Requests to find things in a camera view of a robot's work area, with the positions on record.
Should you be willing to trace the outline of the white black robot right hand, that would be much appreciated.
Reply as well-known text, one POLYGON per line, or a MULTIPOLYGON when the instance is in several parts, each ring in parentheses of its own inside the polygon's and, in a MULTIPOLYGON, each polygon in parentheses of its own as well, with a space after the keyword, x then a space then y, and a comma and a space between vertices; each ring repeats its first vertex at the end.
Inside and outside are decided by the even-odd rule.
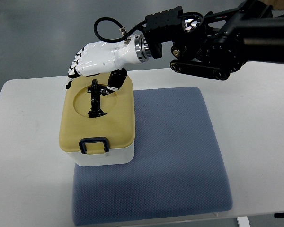
POLYGON ((70 89, 72 81, 79 76, 94 76, 110 73, 106 88, 101 89, 105 96, 116 92, 123 85, 127 73, 126 64, 142 64, 151 57, 144 36, 132 35, 129 40, 117 43, 99 41, 89 43, 79 50, 68 70, 66 89, 70 89))

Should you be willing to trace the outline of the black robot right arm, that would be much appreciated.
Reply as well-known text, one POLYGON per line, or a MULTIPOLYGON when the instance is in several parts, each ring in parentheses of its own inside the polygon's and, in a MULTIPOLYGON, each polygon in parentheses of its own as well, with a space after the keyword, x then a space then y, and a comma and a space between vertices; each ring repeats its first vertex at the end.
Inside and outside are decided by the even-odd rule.
POLYGON ((248 61, 284 64, 284 15, 272 6, 247 0, 237 8, 205 16, 176 7, 145 17, 142 32, 153 58, 162 43, 173 43, 177 73, 226 80, 248 61))

